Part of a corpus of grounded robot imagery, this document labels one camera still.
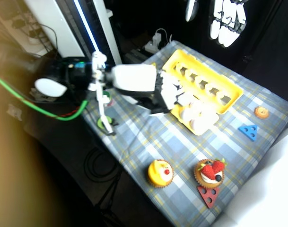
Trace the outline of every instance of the blue checkered tablecloth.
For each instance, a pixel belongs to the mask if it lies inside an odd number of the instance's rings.
[[[173,52],[181,49],[194,55],[206,66],[229,77],[244,89],[243,96],[219,121],[201,136],[195,136],[170,113],[150,117],[142,108],[126,102],[110,89],[114,104],[106,115],[119,123],[116,136],[105,136],[96,127],[97,102],[89,103],[91,117],[84,112],[90,127],[102,139],[158,209],[176,226],[209,226],[245,183],[271,144],[288,123],[288,102],[256,83],[223,67],[202,54],[173,41],[145,63],[155,62],[160,69]],[[254,115],[257,106],[270,111],[269,118],[261,120]],[[258,125],[257,140],[252,142],[240,126]],[[195,164],[205,158],[225,158],[228,165],[220,193],[211,209],[200,196],[193,176]],[[164,189],[156,189],[147,181],[147,168],[158,158],[166,159],[175,170],[173,182]]]

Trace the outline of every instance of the white robotic hand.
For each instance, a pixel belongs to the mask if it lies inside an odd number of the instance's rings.
[[[229,47],[246,26],[244,3],[248,0],[214,0],[210,37]]]

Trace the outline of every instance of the white cable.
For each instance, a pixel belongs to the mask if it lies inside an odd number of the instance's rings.
[[[166,40],[167,40],[167,43],[168,43],[167,31],[166,31],[165,29],[163,29],[163,28],[159,28],[159,29],[157,29],[157,30],[155,31],[155,33],[158,32],[159,30],[163,30],[163,31],[165,32],[165,34],[166,34]]]

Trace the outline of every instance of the yellow cupcake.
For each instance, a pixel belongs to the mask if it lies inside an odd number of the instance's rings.
[[[172,182],[173,173],[173,168],[167,161],[158,159],[150,164],[148,168],[148,179],[153,186],[162,188]]]

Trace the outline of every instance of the black stand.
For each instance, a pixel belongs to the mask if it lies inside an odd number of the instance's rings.
[[[119,171],[118,175],[115,177],[114,181],[111,183],[111,185],[108,187],[108,189],[105,191],[104,195],[100,199],[100,201],[95,205],[95,208],[103,215],[104,221],[108,222],[110,225],[114,227],[124,227],[125,225],[118,219],[118,217],[111,211],[111,207],[113,204],[113,198],[114,194],[117,188],[117,184],[121,178],[122,170]],[[110,200],[108,202],[108,205],[106,209],[101,209],[101,205],[107,195],[110,193],[111,189],[113,188],[113,191],[110,196]]]

